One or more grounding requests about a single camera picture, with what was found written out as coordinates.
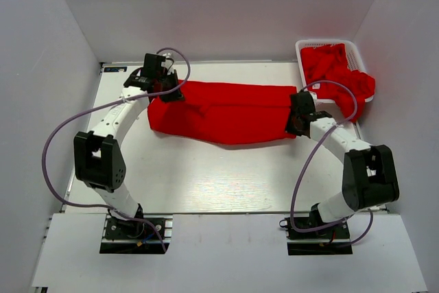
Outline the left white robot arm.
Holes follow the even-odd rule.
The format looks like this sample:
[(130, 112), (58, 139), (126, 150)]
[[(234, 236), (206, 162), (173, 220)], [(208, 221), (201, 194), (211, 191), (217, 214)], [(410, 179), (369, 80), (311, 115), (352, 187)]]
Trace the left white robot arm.
[(146, 54), (143, 67), (133, 71), (123, 83), (120, 103), (110, 107), (106, 116), (90, 131), (73, 139), (75, 176), (100, 195), (114, 218), (122, 220), (121, 229), (129, 237), (145, 229), (141, 205), (125, 184), (126, 164), (121, 144), (139, 115), (155, 97), (163, 101), (184, 99), (173, 69), (171, 54)]

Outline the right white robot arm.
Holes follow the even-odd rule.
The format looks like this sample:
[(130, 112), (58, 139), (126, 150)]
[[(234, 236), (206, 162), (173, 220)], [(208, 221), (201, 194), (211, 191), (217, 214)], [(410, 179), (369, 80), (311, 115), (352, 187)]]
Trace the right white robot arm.
[[(317, 143), (294, 187), (290, 207), (290, 226), (293, 230), (326, 237), (336, 225), (358, 211), (399, 199), (394, 157), (388, 146), (362, 141), (337, 123), (328, 112), (317, 111), (308, 91), (292, 94), (290, 100), (286, 131)], [(313, 205), (306, 225), (297, 227), (294, 223), (294, 207), (298, 188), (311, 159), (321, 146), (343, 165), (341, 192)]]

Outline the red t shirt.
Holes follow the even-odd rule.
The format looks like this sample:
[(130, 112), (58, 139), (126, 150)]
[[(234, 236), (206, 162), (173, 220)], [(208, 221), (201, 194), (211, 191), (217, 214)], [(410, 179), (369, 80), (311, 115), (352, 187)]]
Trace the red t shirt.
[(184, 100), (155, 99), (147, 117), (155, 132), (222, 145), (292, 139), (285, 126), (296, 92), (295, 86), (189, 81)]

